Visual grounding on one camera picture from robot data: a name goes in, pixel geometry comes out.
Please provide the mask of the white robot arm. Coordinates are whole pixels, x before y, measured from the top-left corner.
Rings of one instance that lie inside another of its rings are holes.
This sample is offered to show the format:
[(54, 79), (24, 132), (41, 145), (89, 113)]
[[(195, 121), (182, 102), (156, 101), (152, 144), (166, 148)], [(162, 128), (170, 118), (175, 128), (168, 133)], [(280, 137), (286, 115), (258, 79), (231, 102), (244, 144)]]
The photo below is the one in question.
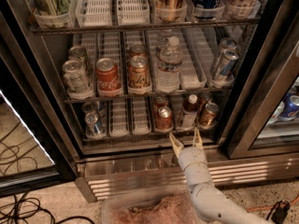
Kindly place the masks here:
[(205, 222), (219, 221), (222, 224), (271, 224), (249, 213), (215, 187), (197, 128), (194, 129), (191, 147), (185, 147), (172, 133), (169, 138), (185, 175), (195, 214), (200, 219)]

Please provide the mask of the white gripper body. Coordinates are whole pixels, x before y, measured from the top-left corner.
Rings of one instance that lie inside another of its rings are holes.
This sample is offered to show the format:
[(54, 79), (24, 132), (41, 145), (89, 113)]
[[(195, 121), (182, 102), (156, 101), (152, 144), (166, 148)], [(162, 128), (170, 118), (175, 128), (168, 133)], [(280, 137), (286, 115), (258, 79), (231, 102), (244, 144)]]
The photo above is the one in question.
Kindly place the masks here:
[(186, 147), (178, 155), (178, 163), (185, 175), (187, 185), (213, 184), (207, 167), (205, 151), (199, 147)]

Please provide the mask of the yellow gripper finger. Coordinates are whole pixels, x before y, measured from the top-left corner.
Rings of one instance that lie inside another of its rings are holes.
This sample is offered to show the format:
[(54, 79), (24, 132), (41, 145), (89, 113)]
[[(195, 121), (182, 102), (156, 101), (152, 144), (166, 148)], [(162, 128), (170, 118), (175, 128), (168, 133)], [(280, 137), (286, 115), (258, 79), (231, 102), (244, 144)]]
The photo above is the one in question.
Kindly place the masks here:
[(177, 138), (172, 133), (169, 134), (169, 139), (172, 144), (174, 153), (178, 157), (180, 152), (184, 149), (184, 145), (179, 140), (177, 140)]
[(192, 145), (194, 147), (198, 147), (200, 149), (203, 148), (203, 140), (202, 140), (201, 134), (197, 128), (194, 128)]

